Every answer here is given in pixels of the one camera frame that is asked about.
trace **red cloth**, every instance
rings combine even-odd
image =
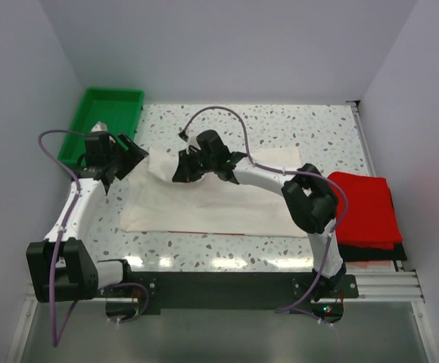
[[[403,241],[396,223],[391,193],[384,178],[334,172],[329,177],[347,195],[349,209],[336,229],[339,244],[392,250]],[[344,199],[339,198],[338,216],[344,210]]]

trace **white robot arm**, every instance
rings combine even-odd
[[[52,263],[57,263],[51,260],[51,252],[61,231],[59,257],[64,259],[66,266],[56,268],[56,301],[92,299],[97,290],[128,281],[131,271],[125,259],[94,262],[83,244],[96,207],[106,196],[111,182],[115,177],[122,179],[148,155],[125,135],[119,138],[127,148],[117,139],[112,139],[107,132],[92,132],[85,136],[86,166],[78,165],[75,170],[81,192],[66,225],[63,226],[61,222],[76,197],[74,181],[63,212],[53,229],[44,241],[28,246],[26,258],[36,297],[40,302],[48,302],[50,267]],[[344,276],[345,266],[338,252],[335,234],[330,232],[335,223],[337,197],[325,181],[260,169],[245,154],[230,153],[213,130],[202,132],[197,141],[200,148],[190,146],[189,150],[179,152],[178,169],[173,182],[192,182],[206,172],[215,172],[226,182],[254,185],[284,197],[292,219],[307,232],[313,251],[314,270],[321,270],[321,263],[325,260],[321,271],[323,283],[327,289],[335,286]],[[310,164],[302,169],[320,174]],[[310,189],[310,194],[306,195],[303,189]]]

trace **white enclosure wall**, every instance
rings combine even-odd
[[[359,100],[416,0],[41,0],[85,86],[149,101]]]
[[[419,0],[361,101],[439,345],[439,1]]]
[[[36,138],[67,127],[82,92],[39,3],[0,1],[0,361],[30,280],[26,247],[58,217],[67,186]],[[47,145],[56,153],[61,142]]]

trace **terrazzo surface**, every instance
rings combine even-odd
[[[188,118],[207,105],[145,105],[135,134],[141,147],[155,146],[177,153]],[[313,163],[323,175],[334,171],[368,175],[363,149],[349,106],[224,105],[247,124],[253,150],[265,147],[300,149],[303,163]],[[238,121],[222,110],[200,115],[188,133],[215,129],[230,150],[244,150]],[[98,207],[86,239],[95,260],[129,260],[142,271],[311,271],[312,251],[306,238],[251,237],[217,234],[138,232],[119,228],[129,186],[116,180]]]

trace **white cloth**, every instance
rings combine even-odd
[[[287,169],[302,165],[295,147],[259,150],[254,157]],[[176,155],[151,147],[149,157],[129,174],[129,199],[120,214],[123,230],[307,236],[279,195],[221,181],[213,173],[192,183],[172,183],[177,162]]]

